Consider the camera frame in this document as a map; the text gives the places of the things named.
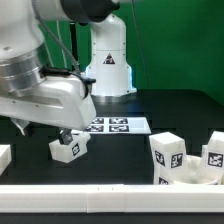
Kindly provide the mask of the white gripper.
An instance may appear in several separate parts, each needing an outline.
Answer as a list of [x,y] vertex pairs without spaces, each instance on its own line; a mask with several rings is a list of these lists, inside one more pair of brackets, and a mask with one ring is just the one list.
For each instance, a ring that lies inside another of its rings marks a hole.
[[28,135],[29,121],[64,128],[59,142],[69,145],[71,129],[84,130],[96,117],[96,109],[78,78],[47,77],[24,96],[0,92],[0,115],[12,118],[23,136]]

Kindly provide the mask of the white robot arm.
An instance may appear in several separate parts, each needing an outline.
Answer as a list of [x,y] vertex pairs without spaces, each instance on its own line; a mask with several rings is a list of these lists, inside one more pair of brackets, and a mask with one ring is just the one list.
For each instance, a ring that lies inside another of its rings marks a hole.
[[[126,61],[126,27],[113,14],[125,0],[0,0],[0,115],[22,131],[30,123],[60,128],[66,144],[73,129],[96,117],[94,96],[133,93]],[[91,25],[92,60],[84,72],[55,68],[44,35],[48,21]]]

